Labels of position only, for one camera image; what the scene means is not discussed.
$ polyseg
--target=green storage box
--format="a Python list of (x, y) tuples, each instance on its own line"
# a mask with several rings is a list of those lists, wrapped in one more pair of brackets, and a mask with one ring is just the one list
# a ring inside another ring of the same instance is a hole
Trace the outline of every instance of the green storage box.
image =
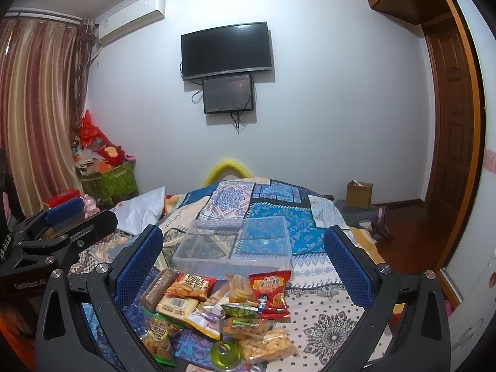
[(125, 162), (104, 174), (83, 175), (81, 184), (83, 191), (93, 197), (100, 208), (112, 208), (139, 194), (131, 162)]

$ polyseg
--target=air conditioner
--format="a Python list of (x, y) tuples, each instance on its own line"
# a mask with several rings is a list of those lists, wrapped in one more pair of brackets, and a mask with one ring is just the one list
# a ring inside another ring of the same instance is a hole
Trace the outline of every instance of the air conditioner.
[(139, 0), (99, 23), (98, 40), (106, 46), (165, 17), (165, 0)]

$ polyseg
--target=television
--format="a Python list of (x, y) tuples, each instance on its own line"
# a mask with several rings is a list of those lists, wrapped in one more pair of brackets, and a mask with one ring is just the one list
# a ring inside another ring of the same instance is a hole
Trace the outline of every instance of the television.
[(203, 80), (205, 114), (253, 110), (251, 74), (222, 75)]
[(181, 37), (183, 80), (272, 70), (267, 22), (230, 25)]

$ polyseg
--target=pile of items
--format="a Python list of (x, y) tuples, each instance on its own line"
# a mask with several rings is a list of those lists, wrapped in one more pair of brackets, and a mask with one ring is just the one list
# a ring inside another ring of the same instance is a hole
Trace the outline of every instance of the pile of items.
[(81, 119), (81, 128), (73, 145), (73, 157), (80, 175), (102, 174), (134, 160), (133, 156), (127, 156), (121, 146), (112, 144), (100, 128), (93, 125), (88, 110)]
[(290, 316), (284, 288), (291, 271), (226, 278), (160, 272), (141, 297), (147, 327), (141, 339), (158, 362), (175, 365), (169, 338), (185, 327), (218, 340), (210, 357), (219, 370), (297, 354), (287, 329), (274, 327)]

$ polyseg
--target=patterned bedsheet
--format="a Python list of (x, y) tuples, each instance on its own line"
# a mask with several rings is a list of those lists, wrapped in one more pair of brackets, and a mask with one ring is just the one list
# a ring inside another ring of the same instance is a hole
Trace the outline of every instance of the patterned bedsheet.
[[(285, 217), (294, 256), (293, 278), (286, 293), (292, 317), (290, 323), (285, 324), (290, 329), (299, 356), (260, 364), (251, 370), (317, 372), (337, 352), (364, 312), (349, 298), (323, 248), (324, 228), (332, 225), (339, 225), (355, 242), (332, 201), (305, 188), (262, 177), (225, 180), (190, 191), (179, 198), (175, 210), (168, 217), (158, 222), (164, 233), (164, 245), (155, 266), (157, 269), (171, 266), (172, 256), (193, 219), (272, 216)], [(71, 271), (89, 272), (102, 261), (111, 262), (122, 248), (132, 245), (135, 239), (122, 231), (116, 231), (83, 252)], [(148, 283), (156, 273), (156, 269), (150, 272)], [(139, 305), (138, 296), (133, 305), (124, 309), (124, 313), (136, 333), (142, 335), (143, 315)], [(93, 308), (86, 304), (84, 309), (103, 356), (118, 365), (101, 332)], [(208, 351), (202, 345), (210, 344), (206, 340), (192, 338), (189, 333), (181, 337), (180, 342), (173, 343), (173, 346), (181, 348), (181, 356), (185, 357), (184, 348), (193, 345), (191, 353), (195, 356), (187, 358), (188, 361), (205, 368), (207, 360), (195, 357), (204, 354), (203, 357), (208, 358)], [(370, 361), (380, 358), (390, 341), (391, 332), (386, 328)]]

